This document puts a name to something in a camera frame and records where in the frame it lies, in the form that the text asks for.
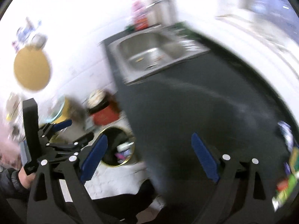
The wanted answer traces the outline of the person's left hand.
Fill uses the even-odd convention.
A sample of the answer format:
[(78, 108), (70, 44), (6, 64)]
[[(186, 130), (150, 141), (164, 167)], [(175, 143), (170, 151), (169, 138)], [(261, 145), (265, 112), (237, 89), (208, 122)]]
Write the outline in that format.
[(31, 173), (30, 175), (27, 175), (27, 173), (25, 172), (24, 167), (22, 167), (18, 172), (18, 178), (20, 180), (20, 183), (26, 189), (31, 188), (31, 185), (32, 185), (35, 177), (36, 177), (35, 173)]

